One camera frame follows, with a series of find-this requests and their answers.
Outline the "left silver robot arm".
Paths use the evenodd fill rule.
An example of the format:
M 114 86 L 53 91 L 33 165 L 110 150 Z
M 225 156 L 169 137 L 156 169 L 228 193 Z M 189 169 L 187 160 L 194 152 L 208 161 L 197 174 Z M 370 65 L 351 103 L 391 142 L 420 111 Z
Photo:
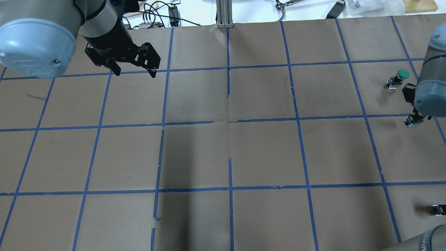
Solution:
M 1 64 L 25 76 L 60 77 L 81 35 L 85 54 L 97 67 L 119 76 L 118 64 L 130 63 L 154 78 L 159 54 L 150 43 L 137 46 L 122 21 L 139 9 L 138 0 L 2 0 Z

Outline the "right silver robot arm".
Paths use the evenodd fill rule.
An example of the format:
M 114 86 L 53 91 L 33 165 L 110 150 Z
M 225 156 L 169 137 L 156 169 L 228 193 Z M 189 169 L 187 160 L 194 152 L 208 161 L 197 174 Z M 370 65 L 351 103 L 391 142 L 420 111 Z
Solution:
M 413 128 L 425 119 L 446 115 L 446 25 L 441 24 L 429 39 L 425 59 L 417 84 L 406 84 L 402 92 L 406 102 L 412 105 L 413 113 L 404 119 L 406 127 Z M 433 227 L 387 248 L 389 251 L 444 251 L 445 224 Z

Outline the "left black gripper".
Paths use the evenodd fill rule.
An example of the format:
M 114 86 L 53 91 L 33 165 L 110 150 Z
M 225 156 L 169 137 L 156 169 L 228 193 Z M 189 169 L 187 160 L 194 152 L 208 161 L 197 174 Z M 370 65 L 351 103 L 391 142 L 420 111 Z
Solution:
M 123 24 L 116 24 L 102 36 L 85 37 L 85 40 L 85 53 L 94 65 L 105 66 L 115 76 L 120 76 L 121 67 L 117 63 L 130 63 L 145 68 L 152 78 L 156 78 L 161 62 L 160 55 L 149 42 L 136 45 Z

